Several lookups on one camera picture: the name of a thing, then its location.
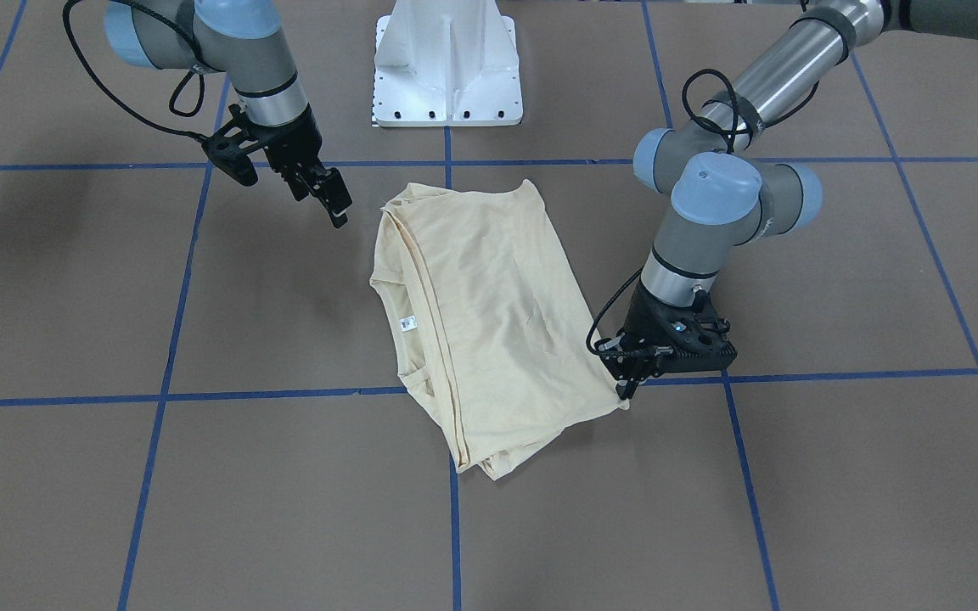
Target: blue cap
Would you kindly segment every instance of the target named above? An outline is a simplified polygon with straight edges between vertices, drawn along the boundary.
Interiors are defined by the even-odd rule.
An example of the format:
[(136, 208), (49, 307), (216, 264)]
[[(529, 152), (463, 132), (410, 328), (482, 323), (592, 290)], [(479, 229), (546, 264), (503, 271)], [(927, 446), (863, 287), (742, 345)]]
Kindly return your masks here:
[(640, 144), (637, 144), (636, 152), (632, 154), (632, 174), (647, 185), (648, 189), (659, 193), (662, 191), (655, 185), (655, 154), (659, 151), (659, 143), (663, 142), (663, 136), (669, 132), (671, 129), (665, 127), (652, 129), (651, 132), (644, 134), (644, 138), (640, 138)]
[(732, 154), (702, 152), (686, 164), (671, 192), (680, 216), (700, 225), (727, 225), (744, 219), (761, 193), (761, 173)]
[(104, 11), (104, 35), (108, 37), (108, 43), (115, 54), (120, 55), (120, 59), (130, 65), (155, 69), (156, 66), (149, 61), (146, 51), (143, 50), (143, 43), (138, 39), (131, 7), (119, 3), (108, 4), (108, 10)]
[(823, 196), (822, 181), (818, 178), (818, 174), (814, 174), (813, 170), (798, 163), (784, 163), (783, 165), (795, 171), (795, 174), (799, 175), (799, 182), (802, 182), (802, 212), (799, 212), (799, 220), (795, 221), (795, 225), (791, 225), (791, 229), (788, 229), (787, 233), (791, 233), (799, 227), (810, 224), (810, 221), (818, 216), (825, 197)]
[(194, 0), (194, 14), (229, 38), (267, 38), (282, 27), (282, 15), (271, 0)]

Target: white mounting bracket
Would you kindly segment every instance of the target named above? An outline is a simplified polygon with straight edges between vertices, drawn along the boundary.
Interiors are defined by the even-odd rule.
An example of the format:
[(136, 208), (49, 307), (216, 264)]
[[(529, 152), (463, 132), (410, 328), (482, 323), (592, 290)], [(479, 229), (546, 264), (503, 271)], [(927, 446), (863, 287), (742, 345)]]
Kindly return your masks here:
[(515, 125), (515, 22), (496, 0), (397, 0), (376, 23), (373, 125)]

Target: folded cloth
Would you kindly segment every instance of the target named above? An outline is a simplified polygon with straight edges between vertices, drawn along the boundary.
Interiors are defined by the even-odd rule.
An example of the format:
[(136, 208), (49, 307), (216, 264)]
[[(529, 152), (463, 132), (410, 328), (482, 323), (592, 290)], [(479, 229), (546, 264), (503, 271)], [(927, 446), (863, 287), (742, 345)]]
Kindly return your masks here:
[(457, 471), (499, 479), (566, 426), (628, 408), (583, 345), (591, 313), (535, 186), (411, 184), (383, 211), (370, 283)]

